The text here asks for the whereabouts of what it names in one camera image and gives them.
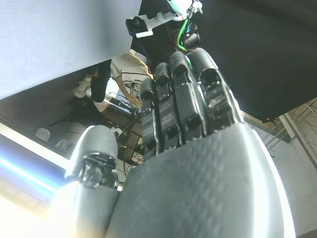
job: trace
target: person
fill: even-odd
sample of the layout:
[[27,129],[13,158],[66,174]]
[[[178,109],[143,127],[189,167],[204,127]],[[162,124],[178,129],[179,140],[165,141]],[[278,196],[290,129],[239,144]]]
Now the person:
[[146,78],[153,79],[153,75],[147,65],[135,54],[134,50],[130,50],[130,52],[114,57],[112,60],[87,68],[85,78],[74,89],[74,96],[83,98],[86,91],[91,87],[93,99],[97,102],[102,102],[105,98],[106,83],[110,78],[111,72],[113,79],[126,99],[132,106],[138,106],[140,101],[136,95],[140,91],[141,83]]

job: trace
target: blue light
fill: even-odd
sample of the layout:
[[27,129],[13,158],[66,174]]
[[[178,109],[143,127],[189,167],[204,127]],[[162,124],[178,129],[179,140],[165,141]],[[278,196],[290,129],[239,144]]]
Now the blue light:
[[8,169],[12,170],[13,172],[23,176],[24,178],[30,180],[31,182],[45,188],[46,190],[52,192],[52,193],[56,193],[57,189],[46,184],[45,182],[37,179],[36,177],[32,176],[31,174],[27,173],[26,171],[23,171],[22,169],[18,168],[17,166],[11,164],[10,162],[8,162],[7,160],[4,160],[0,157],[0,164],[4,165],[5,167],[7,167]]

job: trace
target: person's arm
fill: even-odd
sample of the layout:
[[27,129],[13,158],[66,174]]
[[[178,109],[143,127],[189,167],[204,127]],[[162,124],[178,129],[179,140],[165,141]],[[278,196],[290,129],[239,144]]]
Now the person's arm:
[[121,75],[114,79],[116,83],[119,86],[119,89],[123,93],[123,95],[126,97],[126,99],[134,106],[138,105],[138,100],[134,97],[134,95],[128,93],[123,81]]

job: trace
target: t-shirt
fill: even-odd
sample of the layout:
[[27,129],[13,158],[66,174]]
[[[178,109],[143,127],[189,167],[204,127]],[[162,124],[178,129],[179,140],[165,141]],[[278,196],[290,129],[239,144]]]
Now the t-shirt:
[[134,83],[134,88],[140,91],[141,83],[147,78],[153,79],[153,76],[147,65],[134,54],[135,51],[130,50],[129,53],[112,58],[111,71],[114,78],[122,75],[124,84]]

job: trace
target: person's hand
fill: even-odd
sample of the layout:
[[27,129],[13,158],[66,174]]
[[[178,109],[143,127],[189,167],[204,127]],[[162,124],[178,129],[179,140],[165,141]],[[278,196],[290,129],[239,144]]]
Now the person's hand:
[[127,100],[134,106],[136,107],[139,104],[139,100],[137,100],[134,96],[129,95],[127,97]]

